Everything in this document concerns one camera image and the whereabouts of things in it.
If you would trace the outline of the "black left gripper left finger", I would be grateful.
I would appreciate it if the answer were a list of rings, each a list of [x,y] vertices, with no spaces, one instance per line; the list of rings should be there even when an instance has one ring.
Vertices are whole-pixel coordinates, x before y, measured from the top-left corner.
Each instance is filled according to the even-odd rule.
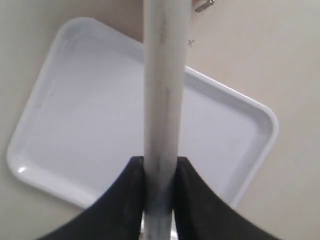
[[[143,157],[134,156],[89,208],[43,240],[138,240],[145,204]]]

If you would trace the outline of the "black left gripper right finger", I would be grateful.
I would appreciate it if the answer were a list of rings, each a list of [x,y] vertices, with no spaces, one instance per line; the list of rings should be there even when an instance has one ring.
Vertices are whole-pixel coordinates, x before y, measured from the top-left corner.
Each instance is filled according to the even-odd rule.
[[[220,199],[186,157],[177,159],[173,211],[180,240],[274,240]]]

